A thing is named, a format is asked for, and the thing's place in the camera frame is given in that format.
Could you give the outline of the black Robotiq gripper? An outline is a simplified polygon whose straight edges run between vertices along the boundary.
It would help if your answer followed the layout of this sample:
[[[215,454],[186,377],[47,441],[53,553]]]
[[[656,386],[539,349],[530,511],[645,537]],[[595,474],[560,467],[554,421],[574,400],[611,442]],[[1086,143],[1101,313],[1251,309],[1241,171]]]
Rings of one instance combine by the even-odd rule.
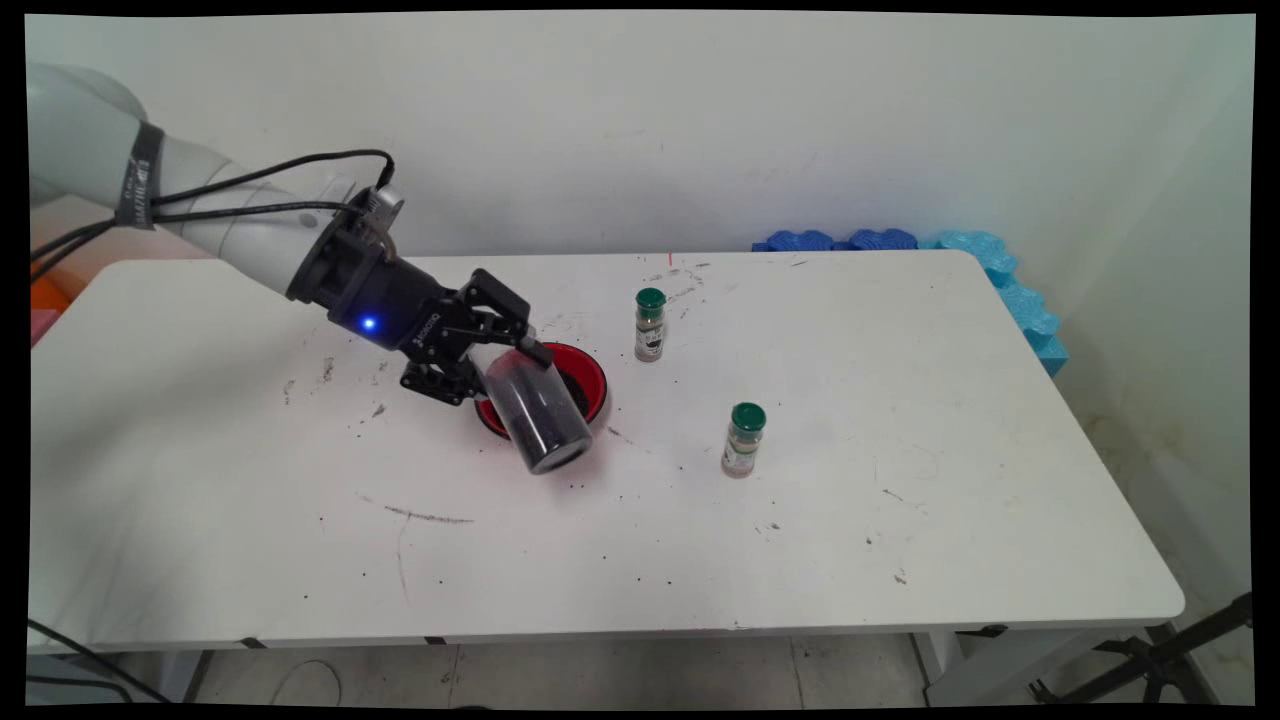
[[[399,384],[451,406],[485,396],[474,345],[515,348],[541,368],[553,352],[535,338],[530,305],[485,269],[451,290],[364,237],[365,223],[340,211],[307,251],[288,299],[316,304],[326,319],[407,357]]]

